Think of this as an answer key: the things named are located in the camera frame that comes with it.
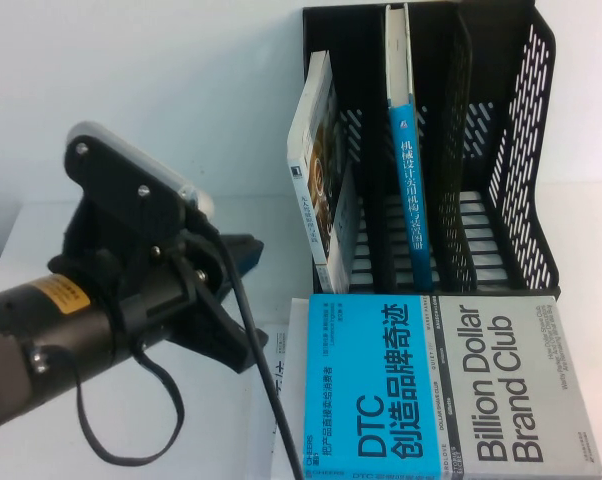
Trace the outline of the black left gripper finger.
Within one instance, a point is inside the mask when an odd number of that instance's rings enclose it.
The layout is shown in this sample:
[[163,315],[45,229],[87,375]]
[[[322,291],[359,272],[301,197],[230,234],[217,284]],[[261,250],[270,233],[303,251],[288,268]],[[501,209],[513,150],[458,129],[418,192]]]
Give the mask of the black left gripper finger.
[[223,234],[221,240],[234,260],[241,278],[258,265],[264,249],[262,241],[250,234]]
[[238,374],[256,364],[245,329],[207,288],[198,288],[196,300],[177,315],[172,342]]

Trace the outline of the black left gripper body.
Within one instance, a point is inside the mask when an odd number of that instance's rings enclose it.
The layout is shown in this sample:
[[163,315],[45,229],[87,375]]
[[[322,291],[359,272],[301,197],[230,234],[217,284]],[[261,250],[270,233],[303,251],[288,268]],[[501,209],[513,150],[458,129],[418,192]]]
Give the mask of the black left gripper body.
[[105,305],[119,340],[158,336],[166,327],[166,338],[191,343],[179,321],[216,320],[228,291],[210,231],[205,215],[175,203],[143,203],[117,217],[113,205],[84,198],[48,266]]

